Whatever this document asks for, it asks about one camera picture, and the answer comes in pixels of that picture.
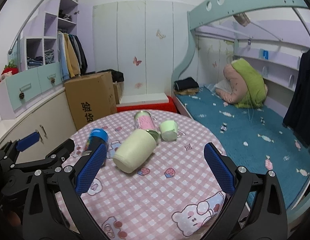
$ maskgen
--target teal bed frame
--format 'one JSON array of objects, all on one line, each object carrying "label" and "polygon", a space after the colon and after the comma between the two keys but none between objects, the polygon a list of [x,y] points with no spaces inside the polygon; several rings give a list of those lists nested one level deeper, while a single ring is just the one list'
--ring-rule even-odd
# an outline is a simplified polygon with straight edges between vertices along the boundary
[{"label": "teal bed frame", "polygon": [[[188,20],[188,49],[182,62],[175,68],[172,73],[171,85],[173,91],[173,85],[180,75],[190,65],[195,54],[195,29],[208,25],[212,22],[221,20],[225,17],[232,16],[243,12],[249,12],[258,9],[266,8],[306,8],[308,6],[304,0],[224,0],[224,3],[220,5],[218,0],[205,0],[200,5],[195,7],[192,11],[187,12]],[[305,188],[309,185],[310,178],[301,191],[297,199],[300,199],[301,194],[305,191]],[[292,204],[287,209],[288,224],[299,218],[310,207],[310,193],[301,200],[296,207]]]}]

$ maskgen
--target blue gripper pad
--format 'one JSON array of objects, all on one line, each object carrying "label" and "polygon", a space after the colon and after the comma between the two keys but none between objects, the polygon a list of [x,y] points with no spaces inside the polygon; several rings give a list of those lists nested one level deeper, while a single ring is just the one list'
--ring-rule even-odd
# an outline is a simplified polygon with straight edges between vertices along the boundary
[{"label": "blue gripper pad", "polygon": [[107,148],[104,144],[101,144],[97,150],[92,154],[84,168],[80,171],[77,176],[76,192],[77,195],[86,193],[89,187],[93,183],[93,180],[98,173],[99,169],[103,165],[107,154]]},{"label": "blue gripper pad", "polygon": [[26,136],[25,138],[18,141],[16,150],[18,152],[23,152],[27,148],[31,147],[39,141],[39,133],[33,132],[32,134]]},{"label": "blue gripper pad", "polygon": [[235,191],[234,177],[217,152],[209,144],[204,147],[204,158],[222,191],[232,196]]}]

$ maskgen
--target pink can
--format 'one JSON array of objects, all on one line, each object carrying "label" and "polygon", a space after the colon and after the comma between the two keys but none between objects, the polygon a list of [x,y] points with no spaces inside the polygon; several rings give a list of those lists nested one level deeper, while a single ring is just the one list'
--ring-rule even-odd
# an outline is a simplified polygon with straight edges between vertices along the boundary
[{"label": "pink can", "polygon": [[151,114],[147,111],[138,111],[134,116],[135,128],[146,130],[156,143],[159,141],[159,133],[157,132]]}]

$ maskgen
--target round table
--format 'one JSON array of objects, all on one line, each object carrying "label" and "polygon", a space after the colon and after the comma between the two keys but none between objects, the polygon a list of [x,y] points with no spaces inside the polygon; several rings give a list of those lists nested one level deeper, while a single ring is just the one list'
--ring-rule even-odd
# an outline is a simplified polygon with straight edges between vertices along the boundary
[{"label": "round table", "polygon": [[[63,167],[73,166],[91,130],[102,128],[109,135],[107,159],[81,198],[108,237],[176,240],[203,233],[212,224],[206,222],[215,220],[224,200],[204,159],[204,146],[213,142],[222,154],[225,151],[214,134],[193,119],[172,112],[148,111],[156,127],[165,120],[176,121],[178,138],[160,141],[151,158],[132,174],[119,170],[112,156],[134,130],[136,110],[109,115],[81,128],[71,137],[75,150]],[[56,197],[72,223],[61,194]]]}]

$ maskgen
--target drawer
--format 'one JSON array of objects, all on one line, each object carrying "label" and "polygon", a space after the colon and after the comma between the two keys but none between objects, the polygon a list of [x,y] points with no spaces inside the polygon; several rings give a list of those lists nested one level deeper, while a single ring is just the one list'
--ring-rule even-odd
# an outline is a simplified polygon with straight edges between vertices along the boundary
[{"label": "drawer", "polygon": [[37,67],[37,69],[42,92],[45,92],[62,82],[59,62]]},{"label": "drawer", "polygon": [[[11,107],[14,111],[25,102],[42,93],[37,68],[20,72],[5,80]],[[23,99],[19,98],[20,92],[23,92],[25,95]]]}]

